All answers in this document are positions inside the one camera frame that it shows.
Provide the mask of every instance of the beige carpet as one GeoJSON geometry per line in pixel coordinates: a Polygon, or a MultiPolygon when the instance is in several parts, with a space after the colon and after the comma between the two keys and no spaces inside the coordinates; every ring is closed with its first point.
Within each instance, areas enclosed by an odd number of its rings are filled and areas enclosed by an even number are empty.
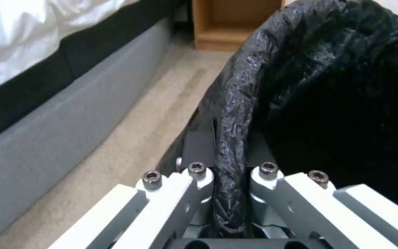
{"type": "Polygon", "coordinates": [[[0,249],[42,249],[113,186],[134,186],[186,125],[231,56],[176,35],[153,83],[104,143],[0,235],[0,249]]]}

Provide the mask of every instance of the white bedding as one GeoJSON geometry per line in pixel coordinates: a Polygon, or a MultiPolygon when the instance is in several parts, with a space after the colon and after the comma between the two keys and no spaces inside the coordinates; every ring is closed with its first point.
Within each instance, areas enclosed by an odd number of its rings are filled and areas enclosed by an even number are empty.
{"type": "Polygon", "coordinates": [[[0,84],[47,58],[65,36],[138,0],[0,0],[0,84]]]}

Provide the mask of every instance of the trash bag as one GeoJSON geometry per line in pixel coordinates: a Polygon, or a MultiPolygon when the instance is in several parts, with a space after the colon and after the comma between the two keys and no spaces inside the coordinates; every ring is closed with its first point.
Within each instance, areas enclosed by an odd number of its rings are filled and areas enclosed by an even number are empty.
{"type": "Polygon", "coordinates": [[[398,16],[371,0],[298,0],[228,61],[157,169],[175,170],[188,131],[215,135],[216,237],[246,237],[247,138],[264,134],[285,173],[325,171],[398,204],[398,16]]]}

